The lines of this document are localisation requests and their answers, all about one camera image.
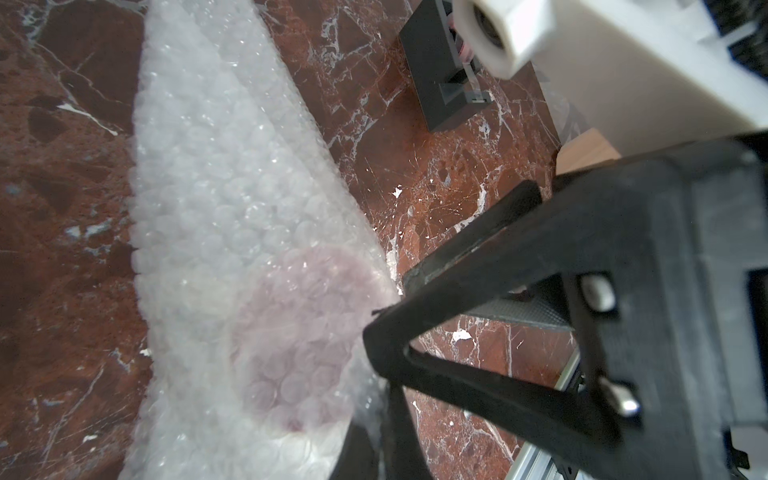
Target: black plastic bracket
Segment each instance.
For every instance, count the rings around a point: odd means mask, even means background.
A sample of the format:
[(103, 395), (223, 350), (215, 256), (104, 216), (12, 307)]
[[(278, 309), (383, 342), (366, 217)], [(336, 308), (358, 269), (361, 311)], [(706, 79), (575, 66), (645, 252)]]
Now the black plastic bracket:
[(452, 130), (491, 104), (487, 91), (477, 98), (465, 88), (443, 0), (421, 2), (402, 27), (400, 42), (429, 131)]
[[(727, 478), (730, 456), (722, 434), (712, 432), (768, 422), (747, 288), (750, 272), (768, 266), (756, 152), (739, 141), (691, 144), (574, 176), (543, 204), (533, 193), (521, 184), (510, 193), (508, 221), (481, 215), (481, 241), (467, 234), (410, 274), (409, 295), (363, 333), (373, 368), (596, 478)], [(578, 283), (585, 273), (610, 280), (615, 308), (590, 309)], [(581, 350), (582, 392), (409, 344), (458, 314), (553, 278), (559, 286), (549, 291), (560, 292)], [(614, 411), (603, 377), (630, 388), (638, 414)], [(408, 478), (401, 473), (393, 478)]]

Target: screw head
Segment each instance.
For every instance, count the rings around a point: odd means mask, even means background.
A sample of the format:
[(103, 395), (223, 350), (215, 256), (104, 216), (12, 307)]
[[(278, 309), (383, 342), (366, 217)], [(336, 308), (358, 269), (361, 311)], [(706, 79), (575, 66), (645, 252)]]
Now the screw head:
[(616, 293), (611, 281), (599, 273), (589, 273), (579, 278), (584, 301), (598, 313), (610, 312), (616, 308)]
[(640, 413), (640, 402), (634, 398), (629, 387), (613, 383), (611, 380), (600, 377), (598, 380), (600, 389), (608, 401), (608, 405), (619, 415), (630, 418)]

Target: red marble surface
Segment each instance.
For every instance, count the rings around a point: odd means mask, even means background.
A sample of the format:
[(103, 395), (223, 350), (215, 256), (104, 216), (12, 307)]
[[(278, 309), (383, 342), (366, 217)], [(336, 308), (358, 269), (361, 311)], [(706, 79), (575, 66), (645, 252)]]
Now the red marble surface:
[[(481, 78), (494, 106), (429, 134), (397, 40), (414, 6), (267, 0), (264, 14), (397, 278), (522, 179), (548, 195), (559, 147), (530, 66)], [(125, 205), (144, 1), (0, 12), (0, 479), (109, 480), (151, 377)], [(549, 385), (572, 350), (569, 335), (468, 317), (419, 342)], [(437, 480), (504, 478), (517, 439), (409, 401)]]

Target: wooden block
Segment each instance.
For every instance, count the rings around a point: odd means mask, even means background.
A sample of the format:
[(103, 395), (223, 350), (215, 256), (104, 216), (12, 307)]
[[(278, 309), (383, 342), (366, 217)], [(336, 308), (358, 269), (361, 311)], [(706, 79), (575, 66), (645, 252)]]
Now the wooden block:
[(621, 155), (605, 137), (596, 129), (590, 128), (563, 145), (558, 153), (555, 173), (565, 174), (618, 158), (621, 158)]

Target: metal screw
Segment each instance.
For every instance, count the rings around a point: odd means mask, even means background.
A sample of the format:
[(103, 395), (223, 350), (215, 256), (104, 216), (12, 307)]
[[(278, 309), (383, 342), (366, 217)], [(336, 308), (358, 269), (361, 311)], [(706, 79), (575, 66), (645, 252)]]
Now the metal screw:
[(605, 395), (608, 404), (619, 415), (629, 418), (634, 417), (640, 412), (640, 402), (634, 398), (632, 391), (628, 387), (613, 383), (604, 376), (598, 379), (600, 388)]
[(595, 312), (605, 313), (616, 308), (616, 293), (611, 281), (599, 273), (582, 275), (579, 278), (581, 294), (589, 308)]
[(757, 157), (757, 155), (753, 151), (747, 151), (741, 154), (741, 163), (745, 165), (754, 165), (759, 161), (760, 159)]

